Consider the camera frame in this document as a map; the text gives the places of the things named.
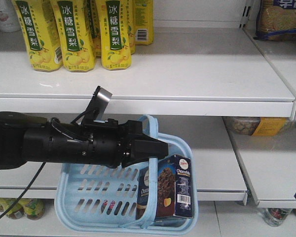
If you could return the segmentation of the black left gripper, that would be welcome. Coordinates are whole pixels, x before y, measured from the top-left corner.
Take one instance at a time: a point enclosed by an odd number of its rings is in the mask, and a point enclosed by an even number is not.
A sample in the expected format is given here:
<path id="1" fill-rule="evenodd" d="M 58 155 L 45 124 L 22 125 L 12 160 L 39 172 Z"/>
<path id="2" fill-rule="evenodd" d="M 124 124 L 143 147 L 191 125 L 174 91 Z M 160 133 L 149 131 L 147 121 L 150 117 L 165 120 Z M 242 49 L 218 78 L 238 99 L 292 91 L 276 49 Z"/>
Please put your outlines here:
<path id="1" fill-rule="evenodd" d="M 83 134 L 88 136 L 87 147 L 82 149 L 81 163 L 123 168 L 146 162 L 150 158 L 168 156 L 168 144 L 158 139 L 142 139 L 141 121 L 128 120 L 120 124 L 114 119 L 107 121 L 83 119 Z"/>

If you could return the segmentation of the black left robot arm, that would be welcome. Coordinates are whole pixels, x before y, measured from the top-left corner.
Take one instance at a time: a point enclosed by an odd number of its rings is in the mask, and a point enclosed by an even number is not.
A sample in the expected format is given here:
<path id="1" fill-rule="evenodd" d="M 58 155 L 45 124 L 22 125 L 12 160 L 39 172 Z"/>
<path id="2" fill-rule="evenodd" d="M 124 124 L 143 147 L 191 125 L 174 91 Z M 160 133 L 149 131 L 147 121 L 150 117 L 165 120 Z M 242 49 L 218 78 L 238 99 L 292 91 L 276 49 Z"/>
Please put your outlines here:
<path id="1" fill-rule="evenodd" d="M 140 121 L 114 119 L 61 123 L 16 112 L 0 112 L 0 170 L 25 163 L 77 163 L 128 167 L 163 159 L 167 143 L 143 133 Z"/>

